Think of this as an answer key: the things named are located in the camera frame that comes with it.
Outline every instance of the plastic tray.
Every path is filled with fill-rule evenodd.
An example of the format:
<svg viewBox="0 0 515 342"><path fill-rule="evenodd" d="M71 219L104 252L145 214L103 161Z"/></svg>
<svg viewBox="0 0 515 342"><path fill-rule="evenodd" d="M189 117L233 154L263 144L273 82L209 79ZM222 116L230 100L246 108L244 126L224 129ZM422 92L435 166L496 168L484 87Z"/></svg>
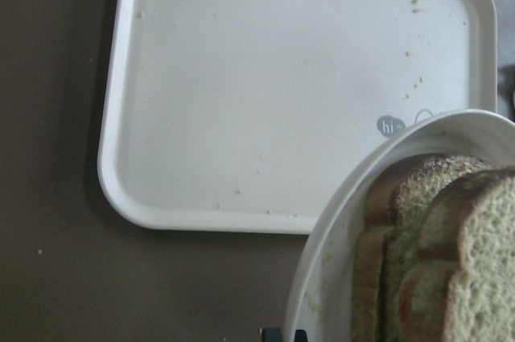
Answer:
<svg viewBox="0 0 515 342"><path fill-rule="evenodd" d="M469 108L492 0L119 0L100 179L145 227L309 233L388 137Z"/></svg>
<svg viewBox="0 0 515 342"><path fill-rule="evenodd" d="M410 155L453 152L499 167L515 164L515 124L494 113L468 110L411 126L377 148L342 183L309 236L295 272L285 342L295 329L317 342L351 340L352 262L370 184L389 165Z"/></svg>

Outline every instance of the table surface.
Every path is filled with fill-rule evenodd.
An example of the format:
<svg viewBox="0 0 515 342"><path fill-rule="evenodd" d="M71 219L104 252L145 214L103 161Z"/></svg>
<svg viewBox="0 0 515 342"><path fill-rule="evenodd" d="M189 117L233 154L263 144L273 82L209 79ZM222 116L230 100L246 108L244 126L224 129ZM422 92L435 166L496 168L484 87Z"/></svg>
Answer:
<svg viewBox="0 0 515 342"><path fill-rule="evenodd" d="M494 0L499 112L515 8ZM151 231L108 204L97 146L116 0L2 0L0 340L259 341L305 236Z"/></svg>

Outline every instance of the bread slice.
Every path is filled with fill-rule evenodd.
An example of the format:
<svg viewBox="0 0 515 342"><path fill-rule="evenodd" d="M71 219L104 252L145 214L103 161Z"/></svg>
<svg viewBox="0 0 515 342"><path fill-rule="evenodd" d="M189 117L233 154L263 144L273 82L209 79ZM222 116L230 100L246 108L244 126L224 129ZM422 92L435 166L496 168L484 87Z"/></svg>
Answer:
<svg viewBox="0 0 515 342"><path fill-rule="evenodd" d="M404 231L420 226L422 213L442 187L486 167L486 162L470 156L417 155L395 163L376 179L365 202L365 231L354 262L352 340L395 340L401 334L395 297L402 277L415 263L416 248L415 239ZM403 247L409 250L406 255ZM390 284L397 289L382 289ZM380 320L393 326L381 328Z"/></svg>
<svg viewBox="0 0 515 342"><path fill-rule="evenodd" d="M407 341L515 340L515 167L466 175L442 190L418 249L422 263L399 302ZM433 321L422 322L428 314Z"/></svg>

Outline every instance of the plate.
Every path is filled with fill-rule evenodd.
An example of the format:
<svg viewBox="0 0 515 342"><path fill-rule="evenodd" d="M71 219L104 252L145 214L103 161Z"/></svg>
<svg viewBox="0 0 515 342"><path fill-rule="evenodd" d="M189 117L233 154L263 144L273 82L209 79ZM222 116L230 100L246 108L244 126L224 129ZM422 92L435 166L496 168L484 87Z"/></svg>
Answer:
<svg viewBox="0 0 515 342"><path fill-rule="evenodd" d="M144 227L309 233L384 141L470 108L492 0L118 0L99 175Z"/></svg>
<svg viewBox="0 0 515 342"><path fill-rule="evenodd" d="M515 164L515 124L482 110L446 113L403 131L377 148L341 184L309 236L295 272L283 332L309 340L351 340L352 263L363 230L369 186L391 164L424 153L474 155L499 167Z"/></svg>

